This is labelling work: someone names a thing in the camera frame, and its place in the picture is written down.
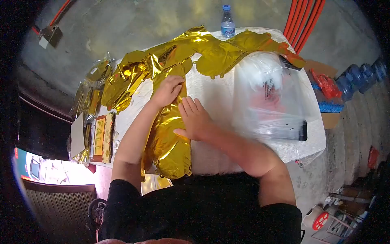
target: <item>concrete floor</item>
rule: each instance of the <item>concrete floor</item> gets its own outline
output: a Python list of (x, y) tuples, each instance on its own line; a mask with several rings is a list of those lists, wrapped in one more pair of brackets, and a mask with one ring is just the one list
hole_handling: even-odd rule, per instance
[[(65, 2), (49, 1), (35, 24), (44, 28)], [(54, 49), (43, 49), (30, 31), (19, 56), (15, 75), (20, 87), (35, 93), (58, 111), (67, 113), (78, 83), (92, 62), (106, 52), (122, 58), (125, 53), (168, 41), (190, 27), (204, 24), (220, 29), (221, 5), (232, 6), (237, 27), (266, 27), (283, 31), (291, 1), (284, 0), (134, 0), (74, 1), (59, 27), (63, 37)], [(339, 70), (349, 65), (372, 64), (380, 55), (378, 42), (356, 4), (349, 0), (327, 0), (300, 55)], [(337, 127), (326, 131), (327, 148), (303, 169), (288, 163), (298, 208), (303, 214), (323, 202), (329, 192), (351, 184), (366, 172), (371, 145), (389, 153), (389, 95), (384, 84), (366, 94), (355, 93), (346, 103)], [(110, 170), (98, 169), (101, 197), (108, 194)], [(304, 243), (313, 243), (307, 229)]]

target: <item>bottle label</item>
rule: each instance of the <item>bottle label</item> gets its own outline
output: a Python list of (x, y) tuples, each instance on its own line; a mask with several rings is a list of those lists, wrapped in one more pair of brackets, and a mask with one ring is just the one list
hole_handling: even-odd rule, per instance
[(236, 29), (229, 29), (229, 28), (223, 28), (221, 27), (221, 32), (225, 35), (234, 35), (236, 32)]

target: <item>cardboard box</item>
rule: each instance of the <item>cardboard box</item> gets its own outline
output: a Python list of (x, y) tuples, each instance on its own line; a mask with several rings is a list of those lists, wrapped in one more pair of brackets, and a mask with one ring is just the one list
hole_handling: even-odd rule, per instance
[[(308, 75), (311, 75), (309, 70), (314, 69), (314, 72), (316, 72), (316, 74), (327, 75), (332, 78), (333, 81), (338, 71), (332, 66), (316, 62), (314, 60), (306, 60), (306, 65), (304, 66), (304, 69)], [(321, 113), (321, 117), (322, 122), (324, 124), (324, 129), (333, 129), (336, 127), (340, 119), (340, 113)]]

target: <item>black shirt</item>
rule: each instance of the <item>black shirt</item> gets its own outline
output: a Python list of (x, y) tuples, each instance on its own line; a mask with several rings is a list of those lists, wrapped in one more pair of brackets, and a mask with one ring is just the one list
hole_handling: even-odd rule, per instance
[(177, 238), (192, 243), (300, 243), (300, 210), (260, 207), (258, 180), (245, 173), (195, 176), (140, 196), (124, 180), (110, 184), (99, 240)]

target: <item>hand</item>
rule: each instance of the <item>hand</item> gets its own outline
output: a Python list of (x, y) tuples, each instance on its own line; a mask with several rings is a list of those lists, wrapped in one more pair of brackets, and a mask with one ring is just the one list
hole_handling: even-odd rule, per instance
[(168, 75), (161, 84), (157, 91), (154, 93), (150, 102), (161, 109), (168, 104), (171, 104), (180, 92), (182, 85), (179, 83), (184, 82), (184, 79), (178, 75)]
[(194, 102), (191, 97), (184, 97), (182, 103), (179, 104), (179, 111), (186, 130), (175, 129), (173, 132), (188, 139), (195, 141), (203, 140), (214, 125), (210, 115), (197, 98), (195, 98)]

